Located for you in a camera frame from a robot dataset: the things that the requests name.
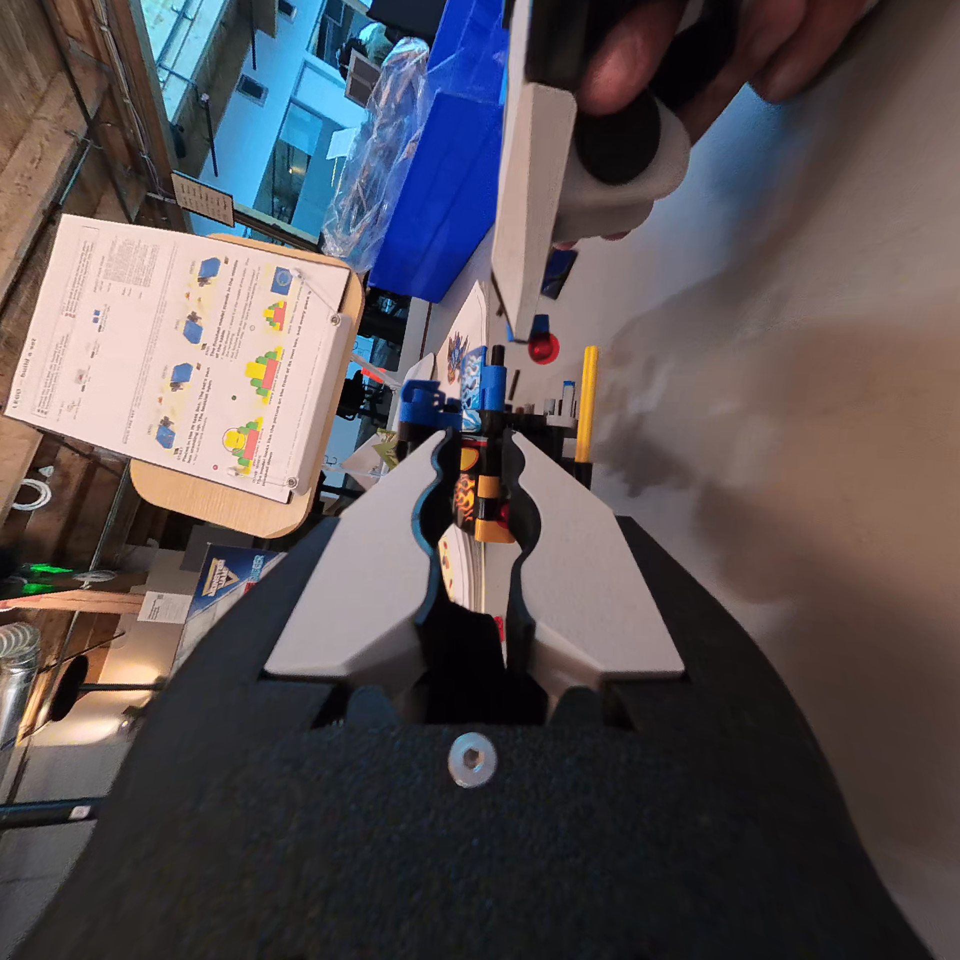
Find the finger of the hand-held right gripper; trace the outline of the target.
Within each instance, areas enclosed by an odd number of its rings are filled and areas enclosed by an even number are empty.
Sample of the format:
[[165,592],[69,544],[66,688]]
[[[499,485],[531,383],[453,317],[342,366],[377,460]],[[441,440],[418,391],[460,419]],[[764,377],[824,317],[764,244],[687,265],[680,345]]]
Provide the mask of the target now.
[[490,272],[515,340],[531,335],[576,113],[570,91],[508,81]]

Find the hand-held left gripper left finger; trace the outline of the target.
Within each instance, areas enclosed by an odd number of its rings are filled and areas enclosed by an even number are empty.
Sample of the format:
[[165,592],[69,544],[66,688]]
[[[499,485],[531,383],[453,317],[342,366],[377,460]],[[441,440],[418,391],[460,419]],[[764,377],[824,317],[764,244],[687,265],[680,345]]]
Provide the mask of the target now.
[[450,620],[439,539],[451,523],[450,429],[439,430],[349,507],[264,664],[264,679],[382,693],[426,722]]

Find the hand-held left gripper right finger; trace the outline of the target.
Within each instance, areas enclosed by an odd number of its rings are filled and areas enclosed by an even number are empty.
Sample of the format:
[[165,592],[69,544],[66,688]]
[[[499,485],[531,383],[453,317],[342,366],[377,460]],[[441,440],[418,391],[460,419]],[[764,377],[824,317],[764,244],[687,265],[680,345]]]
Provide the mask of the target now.
[[676,680],[685,666],[613,511],[521,433],[502,440],[507,668],[551,706],[573,689]]

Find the flame-patterned lego car body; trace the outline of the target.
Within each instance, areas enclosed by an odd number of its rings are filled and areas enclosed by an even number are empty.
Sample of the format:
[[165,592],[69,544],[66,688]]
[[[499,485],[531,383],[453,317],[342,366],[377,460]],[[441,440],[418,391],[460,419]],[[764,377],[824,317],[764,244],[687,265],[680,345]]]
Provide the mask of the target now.
[[566,381],[560,401],[543,414],[508,404],[505,348],[462,347],[460,395],[449,397],[438,380],[410,380],[400,391],[396,455],[404,459],[438,431],[453,430],[460,444],[451,494],[456,526],[480,543],[508,544],[512,494],[505,478],[503,443],[523,437],[578,482],[593,482],[593,438],[600,349],[583,353],[580,381]]

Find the printed lego set box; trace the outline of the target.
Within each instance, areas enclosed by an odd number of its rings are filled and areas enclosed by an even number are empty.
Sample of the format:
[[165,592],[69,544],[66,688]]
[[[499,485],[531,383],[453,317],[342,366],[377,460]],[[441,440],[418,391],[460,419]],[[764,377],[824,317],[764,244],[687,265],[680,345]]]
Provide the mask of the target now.
[[262,547],[211,544],[176,647],[175,674],[209,630],[286,557]]

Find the person's right hand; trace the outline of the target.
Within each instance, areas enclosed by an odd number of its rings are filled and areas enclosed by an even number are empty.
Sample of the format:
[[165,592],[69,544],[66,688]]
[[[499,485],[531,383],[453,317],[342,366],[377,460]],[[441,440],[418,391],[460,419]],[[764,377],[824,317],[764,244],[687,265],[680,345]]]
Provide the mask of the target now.
[[[660,67],[687,6],[646,2],[626,13],[586,68],[579,107],[607,115],[633,101]],[[730,59],[678,111],[690,142],[696,144],[745,87],[774,105],[803,92],[875,6],[871,1],[746,2]]]

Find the small dark blue tile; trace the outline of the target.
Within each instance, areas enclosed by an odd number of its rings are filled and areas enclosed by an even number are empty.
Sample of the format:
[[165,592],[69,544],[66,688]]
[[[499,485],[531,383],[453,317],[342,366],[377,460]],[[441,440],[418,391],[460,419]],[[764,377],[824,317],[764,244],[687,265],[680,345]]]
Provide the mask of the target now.
[[541,282],[540,294],[542,297],[551,301],[558,300],[578,256],[579,251],[574,246],[551,249]]

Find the blue plastic bin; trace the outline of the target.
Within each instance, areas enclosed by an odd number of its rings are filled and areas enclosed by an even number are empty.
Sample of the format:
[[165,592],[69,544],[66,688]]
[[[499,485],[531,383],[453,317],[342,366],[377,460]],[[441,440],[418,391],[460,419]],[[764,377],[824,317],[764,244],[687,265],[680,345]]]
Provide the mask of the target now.
[[437,303],[492,227],[509,35],[503,2],[447,2],[426,68],[426,114],[377,258],[375,287]]

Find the light wooden display board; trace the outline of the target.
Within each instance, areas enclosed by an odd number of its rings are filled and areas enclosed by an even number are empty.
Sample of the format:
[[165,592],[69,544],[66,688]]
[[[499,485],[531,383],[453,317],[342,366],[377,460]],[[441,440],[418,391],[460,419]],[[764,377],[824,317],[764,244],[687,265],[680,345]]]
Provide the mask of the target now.
[[358,274],[347,269],[331,357],[322,363],[320,397],[305,406],[311,415],[308,452],[313,458],[306,474],[286,503],[210,481],[173,469],[129,461],[130,481],[138,495],[156,507],[183,514],[198,521],[265,539],[275,539],[297,530],[306,520],[319,490],[325,469],[325,453],[347,369],[352,362],[354,340],[365,305],[364,285]]

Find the clear plastic bag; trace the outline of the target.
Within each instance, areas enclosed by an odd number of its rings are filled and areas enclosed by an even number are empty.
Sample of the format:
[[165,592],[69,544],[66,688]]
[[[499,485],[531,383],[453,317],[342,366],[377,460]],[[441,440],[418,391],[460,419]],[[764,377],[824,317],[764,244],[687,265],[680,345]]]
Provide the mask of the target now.
[[388,54],[322,222],[323,252],[359,275],[373,269],[433,104],[430,48],[403,38]]

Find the white paper label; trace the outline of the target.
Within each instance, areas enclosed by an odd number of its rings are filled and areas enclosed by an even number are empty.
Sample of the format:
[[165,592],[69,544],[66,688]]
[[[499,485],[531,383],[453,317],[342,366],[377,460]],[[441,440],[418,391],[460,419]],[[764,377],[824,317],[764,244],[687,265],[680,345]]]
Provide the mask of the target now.
[[191,594],[147,590],[137,614],[138,622],[184,625],[189,616]]

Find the wooden shelf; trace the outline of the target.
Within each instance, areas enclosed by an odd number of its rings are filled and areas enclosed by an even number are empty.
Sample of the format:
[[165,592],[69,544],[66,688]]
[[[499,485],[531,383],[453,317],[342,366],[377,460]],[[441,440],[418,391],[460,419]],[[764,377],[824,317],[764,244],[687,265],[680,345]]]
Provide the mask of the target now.
[[23,609],[111,616],[137,615],[145,598],[143,592],[75,589],[3,599],[1,611]]

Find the white printed instruction sheet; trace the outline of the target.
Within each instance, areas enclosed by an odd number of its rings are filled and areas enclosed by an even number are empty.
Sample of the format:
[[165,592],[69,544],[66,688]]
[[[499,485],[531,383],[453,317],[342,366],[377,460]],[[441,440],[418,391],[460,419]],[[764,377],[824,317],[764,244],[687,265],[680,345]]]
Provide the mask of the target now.
[[281,246],[66,214],[6,414],[284,505],[322,454],[355,279]]

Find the small hanging sign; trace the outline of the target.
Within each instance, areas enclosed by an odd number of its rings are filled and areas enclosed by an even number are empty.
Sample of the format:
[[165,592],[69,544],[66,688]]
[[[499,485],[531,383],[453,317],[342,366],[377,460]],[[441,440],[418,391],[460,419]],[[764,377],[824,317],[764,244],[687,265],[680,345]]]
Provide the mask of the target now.
[[221,224],[235,226],[234,197],[179,171],[171,172],[177,205],[191,214]]

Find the silver metal duct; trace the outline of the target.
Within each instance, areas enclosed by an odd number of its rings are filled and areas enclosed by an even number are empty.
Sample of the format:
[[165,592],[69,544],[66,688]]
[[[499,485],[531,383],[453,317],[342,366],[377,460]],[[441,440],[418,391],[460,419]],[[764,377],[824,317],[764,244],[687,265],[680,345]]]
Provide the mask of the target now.
[[27,622],[1,627],[1,751],[18,741],[41,659],[42,633]]

